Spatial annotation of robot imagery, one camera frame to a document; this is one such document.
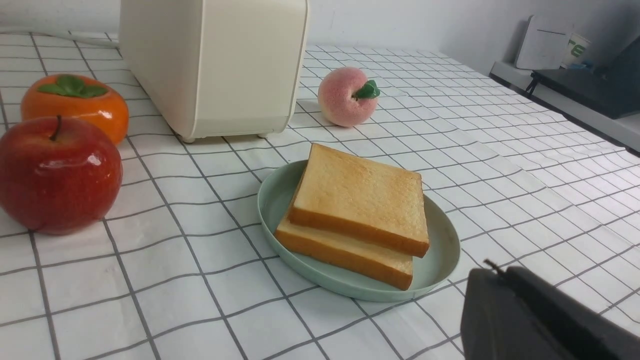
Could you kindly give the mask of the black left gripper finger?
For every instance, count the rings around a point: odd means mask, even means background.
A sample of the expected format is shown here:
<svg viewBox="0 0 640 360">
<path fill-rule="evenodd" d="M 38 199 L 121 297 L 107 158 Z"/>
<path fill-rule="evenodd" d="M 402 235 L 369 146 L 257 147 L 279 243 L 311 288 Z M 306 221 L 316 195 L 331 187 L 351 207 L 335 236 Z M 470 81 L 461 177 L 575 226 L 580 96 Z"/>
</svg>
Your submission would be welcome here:
<svg viewBox="0 0 640 360">
<path fill-rule="evenodd" d="M 637 360 L 637 335 L 521 266 L 468 274 L 461 316 L 467 360 Z"/>
</svg>

